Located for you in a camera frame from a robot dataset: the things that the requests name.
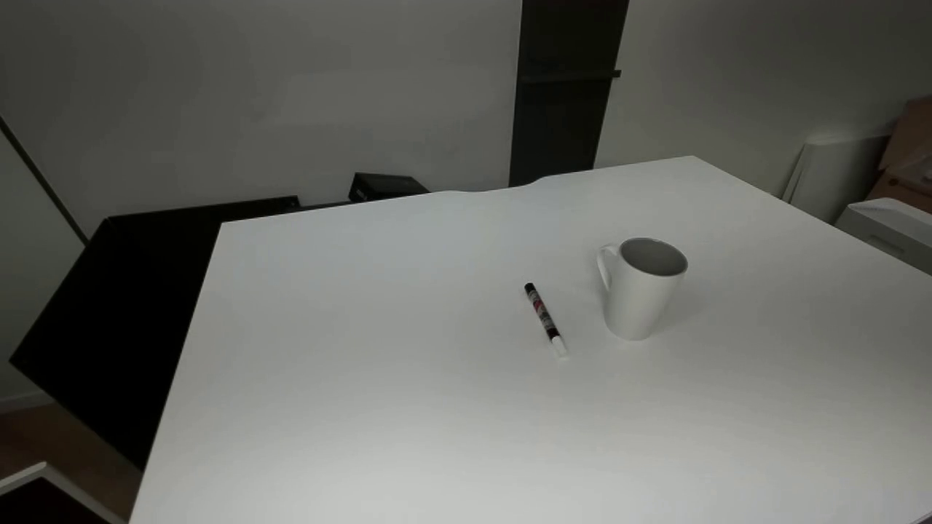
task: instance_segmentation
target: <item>coffee mug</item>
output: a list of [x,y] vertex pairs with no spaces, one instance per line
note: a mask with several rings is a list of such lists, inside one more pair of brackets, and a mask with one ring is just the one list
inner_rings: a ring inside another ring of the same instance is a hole
[[665,313],[688,255],[659,239],[628,239],[598,255],[605,287],[605,322],[620,336],[639,339]]

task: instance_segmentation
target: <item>marker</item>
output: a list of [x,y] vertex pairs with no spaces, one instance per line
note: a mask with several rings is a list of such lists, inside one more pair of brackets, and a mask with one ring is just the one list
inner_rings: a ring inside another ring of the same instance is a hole
[[559,329],[556,329],[543,294],[532,287],[532,283],[524,284],[524,294],[528,294],[535,316],[544,322],[544,331],[547,331],[551,344],[563,344]]

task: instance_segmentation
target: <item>mug handle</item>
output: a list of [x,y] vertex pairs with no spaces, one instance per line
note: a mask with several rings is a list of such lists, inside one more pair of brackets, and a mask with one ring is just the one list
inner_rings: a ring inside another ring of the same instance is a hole
[[601,255],[593,255],[593,268],[601,269],[601,283],[602,283],[602,290],[608,290],[608,269],[605,269],[605,258],[611,258],[615,250],[611,248],[602,248]]

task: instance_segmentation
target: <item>white table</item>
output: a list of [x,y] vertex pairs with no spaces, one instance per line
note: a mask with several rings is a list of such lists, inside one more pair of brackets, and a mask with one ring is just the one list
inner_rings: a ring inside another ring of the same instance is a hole
[[[639,344],[593,269],[626,236],[690,255]],[[930,313],[695,156],[224,223],[135,524],[915,524]]]

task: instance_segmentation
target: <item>white wall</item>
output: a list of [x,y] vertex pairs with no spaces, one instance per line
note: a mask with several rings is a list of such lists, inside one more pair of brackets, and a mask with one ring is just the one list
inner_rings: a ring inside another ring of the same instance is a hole
[[0,409],[8,409],[42,396],[8,355],[78,258],[81,242],[2,133],[0,248]]
[[778,192],[803,138],[932,92],[930,0],[633,0],[598,163],[698,153]]
[[2,0],[0,112],[84,233],[353,172],[508,182],[519,0]]

